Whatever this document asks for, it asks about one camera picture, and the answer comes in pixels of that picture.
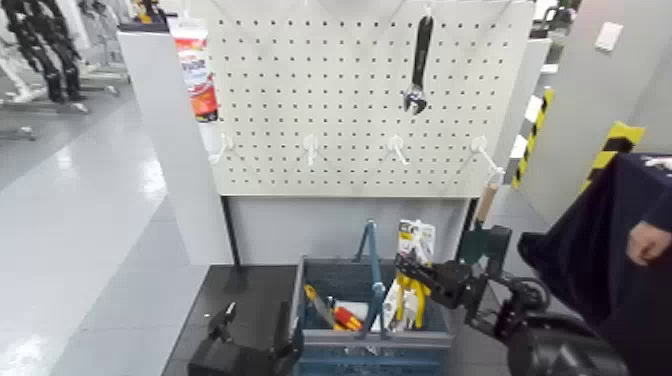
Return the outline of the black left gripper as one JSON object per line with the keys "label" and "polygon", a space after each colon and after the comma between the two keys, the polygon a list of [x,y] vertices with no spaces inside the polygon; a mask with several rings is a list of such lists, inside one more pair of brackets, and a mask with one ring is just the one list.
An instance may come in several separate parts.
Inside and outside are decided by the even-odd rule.
{"label": "black left gripper", "polygon": [[296,325],[279,349],[241,346],[232,341],[229,325],[236,317],[237,303],[230,302],[208,324],[203,340],[187,365],[188,376],[288,376],[303,355],[303,329]]}

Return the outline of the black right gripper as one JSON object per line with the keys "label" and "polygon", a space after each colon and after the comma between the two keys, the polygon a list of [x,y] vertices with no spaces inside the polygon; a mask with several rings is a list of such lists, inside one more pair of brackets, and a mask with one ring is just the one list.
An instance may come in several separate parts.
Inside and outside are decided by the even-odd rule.
{"label": "black right gripper", "polygon": [[470,265],[450,260],[430,266],[404,254],[395,255],[394,265],[401,275],[432,287],[432,300],[448,309],[456,309],[468,300],[474,279]]}

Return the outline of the bystander bare hand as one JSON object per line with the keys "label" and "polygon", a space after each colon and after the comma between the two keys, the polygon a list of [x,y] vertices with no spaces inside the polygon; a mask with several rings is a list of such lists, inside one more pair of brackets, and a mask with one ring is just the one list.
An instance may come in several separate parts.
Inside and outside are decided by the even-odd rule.
{"label": "bystander bare hand", "polygon": [[671,233],[640,221],[629,233],[627,255],[637,265],[646,266],[671,246]]}

